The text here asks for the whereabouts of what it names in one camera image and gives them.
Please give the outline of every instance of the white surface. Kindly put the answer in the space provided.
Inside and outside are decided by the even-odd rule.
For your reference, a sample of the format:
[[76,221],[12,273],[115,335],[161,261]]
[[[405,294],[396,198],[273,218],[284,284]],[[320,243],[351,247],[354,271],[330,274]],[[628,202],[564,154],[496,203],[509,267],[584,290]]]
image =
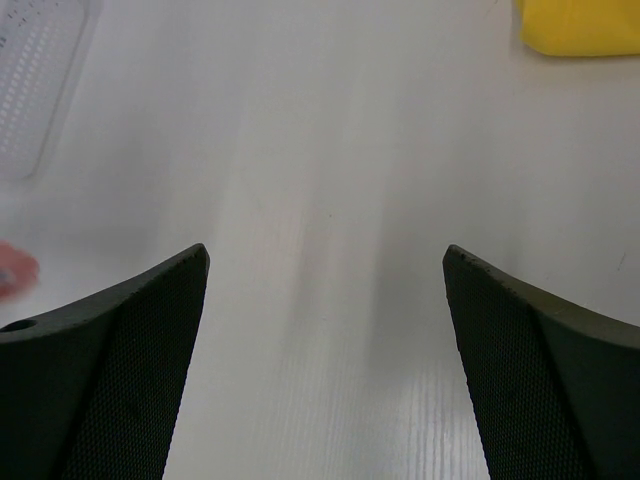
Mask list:
[[640,60],[551,61],[506,1],[110,0],[3,321],[204,241],[168,479],[486,478],[456,242],[638,323]]
[[97,14],[90,2],[0,2],[1,180],[24,178],[36,168],[86,20]]

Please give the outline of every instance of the yellow cloth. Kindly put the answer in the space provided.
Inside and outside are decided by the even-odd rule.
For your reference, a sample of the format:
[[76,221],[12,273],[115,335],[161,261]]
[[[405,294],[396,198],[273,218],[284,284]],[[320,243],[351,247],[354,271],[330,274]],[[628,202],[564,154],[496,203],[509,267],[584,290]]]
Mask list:
[[516,0],[521,38],[545,55],[640,53],[640,0]]

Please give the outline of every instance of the red blurred object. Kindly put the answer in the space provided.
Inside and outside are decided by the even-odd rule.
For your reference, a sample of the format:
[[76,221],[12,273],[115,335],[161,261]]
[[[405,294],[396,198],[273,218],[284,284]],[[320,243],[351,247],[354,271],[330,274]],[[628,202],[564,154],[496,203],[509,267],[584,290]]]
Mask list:
[[6,242],[0,242],[0,301],[24,293],[38,281],[38,261]]

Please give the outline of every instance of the black textured surface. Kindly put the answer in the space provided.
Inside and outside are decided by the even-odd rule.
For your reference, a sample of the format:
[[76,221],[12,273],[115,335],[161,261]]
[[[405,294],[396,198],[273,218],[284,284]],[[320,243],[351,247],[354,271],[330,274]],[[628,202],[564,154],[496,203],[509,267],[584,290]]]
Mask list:
[[162,478],[207,271],[196,246],[0,333],[3,480]]
[[535,309],[458,248],[444,273],[491,478],[594,478]]

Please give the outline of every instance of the yellow bag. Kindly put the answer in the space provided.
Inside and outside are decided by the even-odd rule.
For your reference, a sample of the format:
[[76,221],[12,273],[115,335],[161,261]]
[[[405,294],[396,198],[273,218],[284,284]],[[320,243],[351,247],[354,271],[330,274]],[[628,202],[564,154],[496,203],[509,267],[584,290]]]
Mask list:
[[516,0],[522,41],[545,55],[640,53],[640,0]]

